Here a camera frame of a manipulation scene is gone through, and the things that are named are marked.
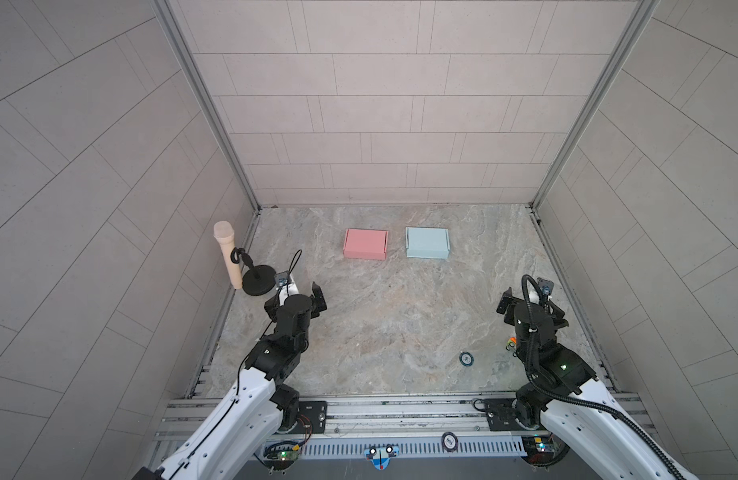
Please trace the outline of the light blue paper box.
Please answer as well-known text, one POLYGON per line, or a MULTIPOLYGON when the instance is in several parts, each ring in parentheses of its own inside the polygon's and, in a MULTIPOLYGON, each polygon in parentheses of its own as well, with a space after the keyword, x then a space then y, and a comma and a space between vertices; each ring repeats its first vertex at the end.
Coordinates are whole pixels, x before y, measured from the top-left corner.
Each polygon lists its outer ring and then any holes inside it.
POLYGON ((450 254, 449 231, 445 228, 406 228, 408 258, 447 259, 450 254))

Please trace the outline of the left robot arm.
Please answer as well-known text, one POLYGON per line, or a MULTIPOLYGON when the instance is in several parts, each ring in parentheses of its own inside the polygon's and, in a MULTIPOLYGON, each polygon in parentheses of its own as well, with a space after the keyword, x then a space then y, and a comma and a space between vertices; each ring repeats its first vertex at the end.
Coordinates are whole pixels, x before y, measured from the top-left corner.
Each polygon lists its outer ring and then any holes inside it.
POLYGON ((309 347, 310 321, 327 309, 321 287, 275 295, 265 303, 275 329, 242 361, 236 381, 198 429, 159 467, 136 479, 233 479, 279 429, 297 422, 299 392, 285 380, 309 347))

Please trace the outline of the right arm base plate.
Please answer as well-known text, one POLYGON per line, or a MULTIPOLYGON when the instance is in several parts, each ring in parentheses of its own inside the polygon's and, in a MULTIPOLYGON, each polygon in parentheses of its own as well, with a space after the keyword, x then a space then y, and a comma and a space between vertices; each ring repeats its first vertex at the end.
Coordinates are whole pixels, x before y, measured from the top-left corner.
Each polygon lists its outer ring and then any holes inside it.
POLYGON ((490 398, 482 401, 491 431, 539 431, 540 409, 526 399, 490 398))

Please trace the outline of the pink paper box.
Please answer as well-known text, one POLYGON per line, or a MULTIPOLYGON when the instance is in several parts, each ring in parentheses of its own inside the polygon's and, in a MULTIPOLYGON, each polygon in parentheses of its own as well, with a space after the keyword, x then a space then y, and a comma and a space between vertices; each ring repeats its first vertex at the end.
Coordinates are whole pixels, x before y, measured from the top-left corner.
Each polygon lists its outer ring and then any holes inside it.
POLYGON ((346 231, 343 256, 348 259, 378 260, 387 258, 389 232, 350 228, 346 231))

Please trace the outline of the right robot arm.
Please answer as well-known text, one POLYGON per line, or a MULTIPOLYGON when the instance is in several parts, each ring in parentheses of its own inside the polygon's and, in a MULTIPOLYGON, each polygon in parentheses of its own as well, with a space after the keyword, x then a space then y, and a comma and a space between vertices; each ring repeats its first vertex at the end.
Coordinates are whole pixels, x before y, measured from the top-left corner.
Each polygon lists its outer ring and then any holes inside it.
POLYGON ((517 423, 544 429, 603 479, 694 479, 619 405, 595 370, 562 345, 569 326, 551 299, 553 283, 525 274, 521 295, 507 289, 496 312, 515 330, 512 352, 528 380, 516 392, 517 423))

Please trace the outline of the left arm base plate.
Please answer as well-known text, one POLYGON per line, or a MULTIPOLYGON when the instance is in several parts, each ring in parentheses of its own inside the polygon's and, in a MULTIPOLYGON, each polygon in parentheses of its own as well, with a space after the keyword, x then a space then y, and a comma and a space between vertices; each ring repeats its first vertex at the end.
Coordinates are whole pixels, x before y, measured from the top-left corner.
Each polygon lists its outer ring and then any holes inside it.
POLYGON ((326 401, 299 401, 297 410, 293 406, 283 411, 283 419, 279 434, 305 435, 306 433, 323 434, 327 418, 328 403, 326 401))

